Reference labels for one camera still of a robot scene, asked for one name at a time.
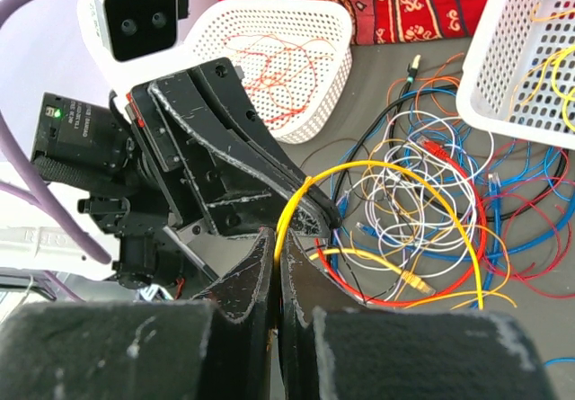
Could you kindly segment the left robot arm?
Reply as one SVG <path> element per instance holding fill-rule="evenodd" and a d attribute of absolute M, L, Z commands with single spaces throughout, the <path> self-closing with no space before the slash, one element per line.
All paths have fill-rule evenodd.
<path fill-rule="evenodd" d="M 45 95 L 31 163 L 119 240 L 110 277 L 187 298 L 216 273 L 181 241 L 274 227 L 305 174 L 258 117 L 238 69 L 218 58 L 139 84 L 126 110 Z"/>

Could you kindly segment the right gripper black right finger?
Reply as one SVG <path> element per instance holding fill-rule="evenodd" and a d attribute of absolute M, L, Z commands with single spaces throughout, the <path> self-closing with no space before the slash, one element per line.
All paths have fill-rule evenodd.
<path fill-rule="evenodd" d="M 282 378 L 289 399 L 552 399 L 535 346 L 502 313 L 370 309 L 306 258 L 280 256 Z"/>

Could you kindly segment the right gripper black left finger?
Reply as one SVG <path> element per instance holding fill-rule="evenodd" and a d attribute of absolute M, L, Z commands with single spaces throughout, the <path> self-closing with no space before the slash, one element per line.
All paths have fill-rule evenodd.
<path fill-rule="evenodd" d="M 1 325 L 4 399 L 266 399 L 274 232 L 194 298 L 36 303 Z"/>

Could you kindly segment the white oval perforated basket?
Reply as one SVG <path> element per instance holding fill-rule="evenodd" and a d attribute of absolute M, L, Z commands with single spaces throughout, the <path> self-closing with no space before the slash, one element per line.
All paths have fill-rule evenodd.
<path fill-rule="evenodd" d="M 352 65 L 353 27 L 340 4 L 321 0 L 224 0 L 195 22 L 183 45 L 194 64 L 229 58 L 271 135 L 316 137 Z"/>

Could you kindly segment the white rectangular basket, middle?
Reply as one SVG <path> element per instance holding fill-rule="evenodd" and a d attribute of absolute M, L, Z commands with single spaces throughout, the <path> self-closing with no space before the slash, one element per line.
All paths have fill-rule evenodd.
<path fill-rule="evenodd" d="M 456 108 L 472 128 L 574 148 L 574 0 L 487 0 Z"/>

